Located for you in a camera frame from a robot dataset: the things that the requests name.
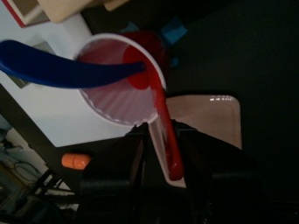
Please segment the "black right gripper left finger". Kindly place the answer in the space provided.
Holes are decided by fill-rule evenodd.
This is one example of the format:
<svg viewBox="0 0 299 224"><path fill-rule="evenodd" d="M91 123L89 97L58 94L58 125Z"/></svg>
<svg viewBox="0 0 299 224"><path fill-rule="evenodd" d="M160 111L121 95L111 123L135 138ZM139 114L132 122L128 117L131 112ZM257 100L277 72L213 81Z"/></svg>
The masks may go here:
<svg viewBox="0 0 299 224"><path fill-rule="evenodd" d="M91 159L75 224L139 224L147 137L143 123Z"/></svg>

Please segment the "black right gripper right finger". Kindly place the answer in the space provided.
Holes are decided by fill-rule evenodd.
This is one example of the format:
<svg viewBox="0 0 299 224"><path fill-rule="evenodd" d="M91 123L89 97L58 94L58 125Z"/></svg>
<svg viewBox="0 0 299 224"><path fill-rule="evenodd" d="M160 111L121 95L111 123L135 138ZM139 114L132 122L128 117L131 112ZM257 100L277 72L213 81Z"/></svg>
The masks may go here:
<svg viewBox="0 0 299 224"><path fill-rule="evenodd" d="M173 122L192 224L271 224L257 164L232 144Z"/></svg>

